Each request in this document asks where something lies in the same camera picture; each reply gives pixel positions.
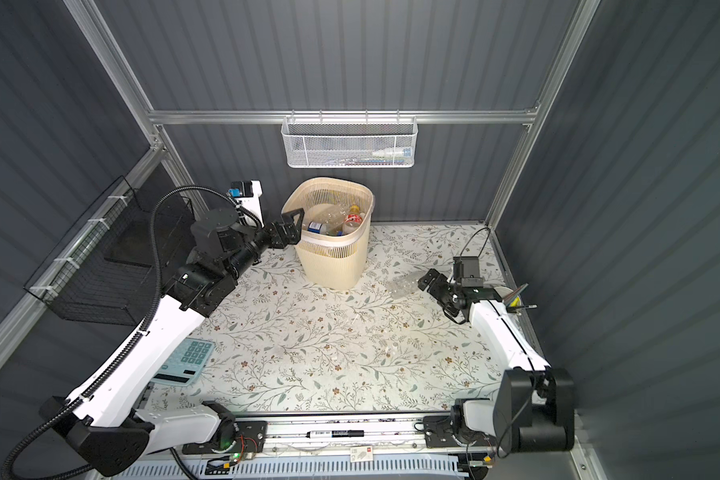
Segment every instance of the small white box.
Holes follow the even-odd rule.
[[[371,462],[373,460],[373,447],[351,447],[349,448],[350,462]]]

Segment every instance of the calculator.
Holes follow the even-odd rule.
[[[152,377],[154,383],[171,386],[191,385],[213,353],[213,342],[201,339],[184,339],[173,350],[168,360]]]

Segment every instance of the bottle with red label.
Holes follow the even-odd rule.
[[[344,235],[349,235],[356,229],[360,228],[363,216],[365,216],[365,214],[360,212],[360,207],[352,205],[349,209],[349,214],[347,214],[347,217],[344,220],[344,225],[341,228]]]

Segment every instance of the floral tablecloth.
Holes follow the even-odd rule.
[[[411,410],[489,394],[501,372],[477,332],[445,318],[428,294],[393,301],[385,289],[400,274],[449,271],[477,228],[373,226],[367,268],[347,291],[307,280],[293,248],[269,250],[192,333],[215,343],[198,381],[155,385],[150,408],[215,399],[233,412]],[[503,284],[489,244],[480,267],[488,283]]]

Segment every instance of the metal beam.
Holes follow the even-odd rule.
[[[163,160],[163,166],[168,171],[176,187],[193,184],[192,175],[182,162],[179,152],[173,148],[173,142],[165,131],[158,131],[150,120],[149,112],[153,110],[152,103],[134,70],[130,67],[125,54],[117,44],[110,28],[106,25],[104,16],[96,7],[94,0],[64,0],[64,5],[72,14],[77,26],[80,27],[90,47],[94,50],[99,62],[115,84],[115,88],[123,97],[125,105],[134,116],[142,133],[151,144],[163,144],[168,148],[170,155]],[[185,192],[185,196],[192,200],[196,214],[208,210],[208,205],[198,192]]]
[[[281,124],[286,117],[315,123],[532,124],[533,110],[153,110],[154,124]]]
[[[536,145],[539,134],[544,128],[549,111],[557,100],[557,95],[562,87],[562,83],[565,82],[565,78],[570,70],[570,65],[576,57],[578,47],[581,46],[589,24],[592,23],[592,18],[597,11],[599,3],[600,0],[580,0],[578,2],[576,13],[573,15],[565,38],[562,40],[562,44],[557,52],[555,62],[552,64],[552,69],[549,71],[546,82],[541,89],[536,121],[528,127],[527,132],[520,139],[517,149],[509,161],[509,166],[501,179],[496,197],[493,197],[493,203],[490,205],[490,210],[485,218],[485,222],[493,229],[496,228],[503,215],[504,209],[507,208],[509,197],[512,196],[514,187],[517,186],[519,175],[523,172],[523,168],[525,168],[525,164],[533,152],[533,147]]]
[[[120,182],[110,196],[96,209],[91,218],[101,218],[104,216],[116,202],[120,201],[114,197],[124,195],[130,189],[129,184],[134,188],[140,187],[165,156],[166,152],[163,150],[162,144],[150,148],[136,166],[126,175],[125,180]],[[64,250],[61,251],[60,257],[68,256],[70,252],[75,250],[90,232],[93,225],[92,222],[86,222],[80,231],[77,232],[77,235],[75,235]],[[48,282],[48,279],[52,279],[56,275],[59,267],[59,262],[50,264],[40,276],[38,282]],[[46,309],[47,307],[44,303],[27,293],[21,297],[21,300],[3,319],[0,323],[0,369],[8,361],[10,355],[18,348],[29,331],[32,330],[32,327],[38,322]]]

